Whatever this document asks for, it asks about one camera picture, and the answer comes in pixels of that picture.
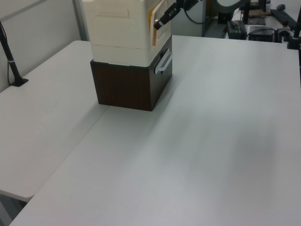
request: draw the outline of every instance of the desk in background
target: desk in background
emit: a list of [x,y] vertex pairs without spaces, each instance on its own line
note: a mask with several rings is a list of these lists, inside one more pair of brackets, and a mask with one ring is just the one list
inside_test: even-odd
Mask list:
[[109,107],[12,226],[301,225],[298,52],[178,36],[173,52],[154,111]]
[[[298,19],[298,14],[300,11],[300,6],[301,2],[299,0],[290,0],[290,1],[285,1],[285,0],[272,0],[270,4],[270,9],[276,9],[276,7],[280,4],[285,4],[285,12],[290,15],[295,21]],[[234,15],[233,21],[235,20],[240,20],[240,11]],[[267,27],[272,27],[274,29],[280,29],[283,28],[282,24],[275,19],[273,16],[266,16],[265,17],[265,22]],[[251,26],[262,26],[262,25],[248,25],[246,24],[246,31],[249,33],[250,27]]]

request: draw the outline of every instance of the gray floor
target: gray floor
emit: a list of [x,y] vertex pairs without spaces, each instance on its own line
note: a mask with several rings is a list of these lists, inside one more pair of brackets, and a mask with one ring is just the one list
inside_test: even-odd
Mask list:
[[8,226],[25,206],[25,202],[0,194],[0,226]]
[[205,31],[205,37],[208,38],[221,38],[225,24],[218,24],[217,19],[213,19],[212,22],[208,25],[208,28]]

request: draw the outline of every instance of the black monitor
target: black monitor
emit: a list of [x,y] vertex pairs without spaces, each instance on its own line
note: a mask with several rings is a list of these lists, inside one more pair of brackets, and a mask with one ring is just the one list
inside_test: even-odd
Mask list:
[[[251,2],[245,4],[244,17],[243,17],[244,24],[265,25],[265,19],[263,17],[249,18],[250,5]],[[267,7],[266,7],[267,0],[258,0],[258,5],[263,12],[267,11]]]

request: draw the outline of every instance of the computer mouse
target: computer mouse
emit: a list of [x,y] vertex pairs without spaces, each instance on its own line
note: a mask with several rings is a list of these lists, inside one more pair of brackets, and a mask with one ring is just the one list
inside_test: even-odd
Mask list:
[[281,4],[281,5],[277,6],[276,9],[277,9],[277,10],[283,10],[283,9],[285,9],[285,5],[284,5],[284,4]]

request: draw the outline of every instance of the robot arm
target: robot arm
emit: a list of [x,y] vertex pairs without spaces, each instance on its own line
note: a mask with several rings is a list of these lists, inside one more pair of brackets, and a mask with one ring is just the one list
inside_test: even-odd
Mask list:
[[[189,11],[199,1],[201,0],[176,0],[176,2],[168,8],[165,14],[154,24],[154,27],[159,30],[164,24],[171,21],[182,8]],[[251,0],[212,0],[212,4],[219,12],[228,13],[250,1]]]

